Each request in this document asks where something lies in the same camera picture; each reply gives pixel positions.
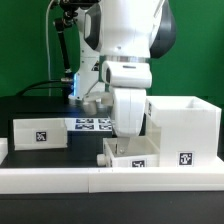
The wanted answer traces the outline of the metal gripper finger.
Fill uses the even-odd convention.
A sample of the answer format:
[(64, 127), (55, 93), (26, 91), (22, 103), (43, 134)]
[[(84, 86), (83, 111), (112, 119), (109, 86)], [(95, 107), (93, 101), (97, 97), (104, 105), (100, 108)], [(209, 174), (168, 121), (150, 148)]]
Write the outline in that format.
[(119, 137), (117, 139), (117, 153), (118, 154), (124, 154), (129, 145), (130, 139), (127, 137)]

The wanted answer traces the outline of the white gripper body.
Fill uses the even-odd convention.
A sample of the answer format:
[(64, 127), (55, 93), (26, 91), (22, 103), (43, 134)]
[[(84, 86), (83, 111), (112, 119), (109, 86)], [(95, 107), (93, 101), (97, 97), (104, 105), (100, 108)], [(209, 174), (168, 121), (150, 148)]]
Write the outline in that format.
[(152, 74), (148, 63), (104, 61), (102, 79), (112, 94), (111, 120), (118, 137), (140, 134)]

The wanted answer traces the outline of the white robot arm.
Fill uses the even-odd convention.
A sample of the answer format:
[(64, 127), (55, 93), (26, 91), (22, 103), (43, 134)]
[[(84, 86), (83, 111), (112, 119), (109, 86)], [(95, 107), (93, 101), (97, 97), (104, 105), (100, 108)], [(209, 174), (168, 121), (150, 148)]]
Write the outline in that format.
[(98, 0), (80, 7), (77, 25), (83, 61), (74, 96), (89, 114), (96, 112), (97, 101), (110, 108), (116, 152), (123, 153), (142, 129), (152, 85), (149, 60), (175, 43), (169, 0)]

